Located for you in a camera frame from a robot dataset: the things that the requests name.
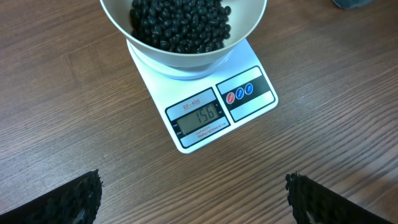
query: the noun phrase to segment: red button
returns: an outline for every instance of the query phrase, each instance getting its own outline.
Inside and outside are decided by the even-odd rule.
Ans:
[[[226,102],[228,104],[232,104],[235,101],[235,94],[234,93],[228,93],[226,96]]]

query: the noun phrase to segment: white bowl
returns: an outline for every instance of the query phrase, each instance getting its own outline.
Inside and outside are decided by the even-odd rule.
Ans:
[[[126,36],[127,40],[149,58],[164,65],[173,67],[198,67],[215,62],[228,54],[234,46],[244,40],[260,22],[266,9],[267,0],[223,0],[223,7],[229,6],[232,13],[229,15],[228,24],[231,25],[231,38],[224,40],[225,47],[213,52],[202,54],[178,54],[147,45],[130,33],[130,9],[132,0],[100,0],[105,13],[113,24]]]

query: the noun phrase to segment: round button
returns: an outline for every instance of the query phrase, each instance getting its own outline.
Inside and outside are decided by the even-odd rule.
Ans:
[[[244,87],[244,92],[247,95],[250,95],[253,92],[253,84],[252,83],[248,83],[245,87]]]
[[[241,98],[243,98],[243,95],[244,95],[243,88],[238,88],[238,89],[236,90],[235,95],[236,95],[236,99],[238,99],[238,100],[240,100]]]
[[[234,93],[228,93],[226,96],[226,102],[227,104],[232,104],[235,101],[235,94]]]

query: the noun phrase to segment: scale base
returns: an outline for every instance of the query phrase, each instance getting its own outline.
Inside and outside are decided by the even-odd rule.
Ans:
[[[167,66],[160,70],[153,66],[154,62],[139,56],[140,52],[129,42],[127,45],[167,130],[182,153],[209,144],[278,104],[274,87],[247,40],[214,63],[213,70],[196,70],[201,78],[195,80],[170,78],[176,72],[186,76],[183,73],[187,71]]]

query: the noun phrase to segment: button panel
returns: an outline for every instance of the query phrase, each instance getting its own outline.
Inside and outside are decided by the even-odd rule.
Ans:
[[[234,122],[275,102],[271,88],[258,66],[217,84],[217,89]],[[232,103],[227,101],[231,93],[235,93],[236,98]]]

